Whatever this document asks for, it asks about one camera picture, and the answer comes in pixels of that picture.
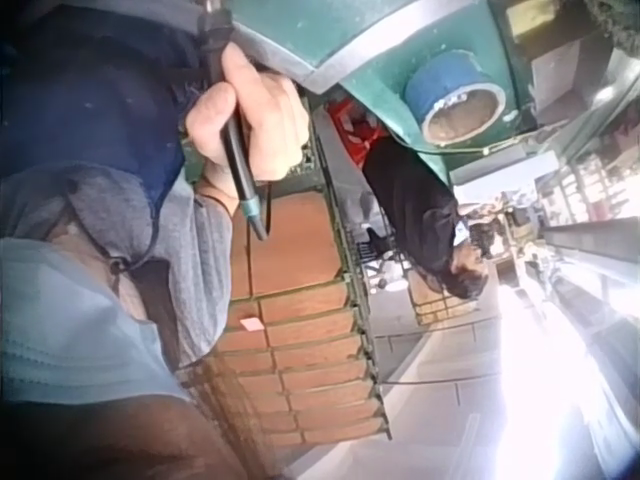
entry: red object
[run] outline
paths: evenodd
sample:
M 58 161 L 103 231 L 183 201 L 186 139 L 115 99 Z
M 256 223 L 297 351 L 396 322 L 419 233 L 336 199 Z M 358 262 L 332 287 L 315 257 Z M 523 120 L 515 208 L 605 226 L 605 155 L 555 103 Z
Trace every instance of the red object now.
M 386 135 L 384 127 L 371 125 L 364 109 L 351 98 L 330 104 L 327 112 L 349 157 L 362 168 L 371 144 Z

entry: hair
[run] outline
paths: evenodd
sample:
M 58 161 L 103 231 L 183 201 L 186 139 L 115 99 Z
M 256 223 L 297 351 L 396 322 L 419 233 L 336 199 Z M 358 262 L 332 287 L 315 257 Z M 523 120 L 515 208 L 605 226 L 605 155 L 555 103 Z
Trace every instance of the hair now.
M 447 291 L 462 300 L 478 298 L 487 286 L 489 275 L 475 270 L 460 270 L 458 273 L 445 271 L 440 275 L 440 281 Z

